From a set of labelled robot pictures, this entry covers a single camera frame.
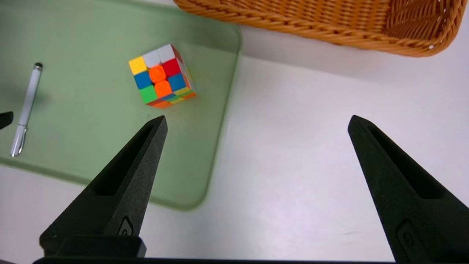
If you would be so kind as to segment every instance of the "orange center piece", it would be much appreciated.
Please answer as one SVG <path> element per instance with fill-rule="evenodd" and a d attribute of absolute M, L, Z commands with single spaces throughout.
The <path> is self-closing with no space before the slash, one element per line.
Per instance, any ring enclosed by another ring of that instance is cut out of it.
<path fill-rule="evenodd" d="M 166 80 L 166 73 L 165 70 L 163 69 L 163 66 L 161 65 L 156 65 L 155 67 L 152 67 L 150 69 L 150 80 L 153 83 L 159 83 L 161 81 Z"/>

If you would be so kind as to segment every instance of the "basket rim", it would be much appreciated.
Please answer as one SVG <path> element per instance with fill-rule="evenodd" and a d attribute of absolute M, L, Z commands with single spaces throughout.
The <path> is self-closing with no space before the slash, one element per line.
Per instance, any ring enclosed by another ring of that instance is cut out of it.
<path fill-rule="evenodd" d="M 222 5 L 219 0 L 174 0 L 182 9 L 196 15 L 219 19 L 225 22 L 240 23 L 256 27 L 293 33 L 302 37 L 313 37 L 328 42 L 407 56 L 430 56 L 446 47 L 454 40 L 468 0 L 450 0 L 449 16 L 443 24 L 442 32 L 432 39 L 400 39 L 384 33 L 363 31 L 335 26 L 321 22 L 311 22 L 275 13 L 247 10 L 236 6 Z"/>

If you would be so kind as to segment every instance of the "orange sticker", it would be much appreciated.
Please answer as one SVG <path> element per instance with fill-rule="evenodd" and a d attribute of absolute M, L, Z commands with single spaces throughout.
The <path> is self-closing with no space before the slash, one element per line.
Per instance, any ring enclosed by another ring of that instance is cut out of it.
<path fill-rule="evenodd" d="M 173 91 L 171 91 L 171 86 L 169 86 L 168 81 L 162 81 L 162 82 L 156 83 L 155 92 L 156 92 L 156 96 L 158 97 L 158 99 L 168 96 L 173 93 Z"/>
<path fill-rule="evenodd" d="M 167 101 L 163 101 L 161 103 L 157 103 L 155 105 L 152 105 L 153 107 L 156 107 L 156 108 L 166 108 L 166 107 L 170 107 L 172 106 L 173 104 L 170 103 L 170 102 L 167 102 Z"/>
<path fill-rule="evenodd" d="M 166 73 L 163 66 L 156 65 L 150 69 L 150 80 L 155 84 L 166 80 Z"/>
<path fill-rule="evenodd" d="M 189 98 L 194 97 L 195 95 L 196 95 L 196 93 L 192 92 L 192 93 L 190 93 L 190 94 L 184 96 L 183 98 L 184 98 L 184 99 L 189 99 Z"/>

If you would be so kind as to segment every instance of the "rubik's cube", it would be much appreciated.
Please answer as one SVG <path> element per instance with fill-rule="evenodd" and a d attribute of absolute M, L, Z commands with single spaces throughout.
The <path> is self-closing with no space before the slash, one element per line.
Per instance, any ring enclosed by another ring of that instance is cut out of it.
<path fill-rule="evenodd" d="M 196 95 L 181 55 L 167 44 L 129 61 L 145 104 L 166 108 Z"/>

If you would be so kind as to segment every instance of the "black object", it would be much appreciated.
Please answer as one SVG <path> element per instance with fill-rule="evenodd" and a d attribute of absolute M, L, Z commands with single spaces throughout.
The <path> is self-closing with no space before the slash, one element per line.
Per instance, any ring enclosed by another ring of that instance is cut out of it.
<path fill-rule="evenodd" d="M 348 125 L 397 262 L 469 262 L 469 209 L 372 122 Z"/>
<path fill-rule="evenodd" d="M 353 116 L 348 132 L 395 260 L 469 262 L 469 209 L 370 121 Z M 35 263 L 312 263 L 141 258 L 165 136 L 164 117 L 146 124 L 41 235 L 46 257 Z"/>
<path fill-rule="evenodd" d="M 0 129 L 7 127 L 13 122 L 13 112 L 0 114 Z"/>
<path fill-rule="evenodd" d="M 45 256 L 144 256 L 138 235 L 166 133 L 164 116 L 137 132 L 42 233 Z"/>

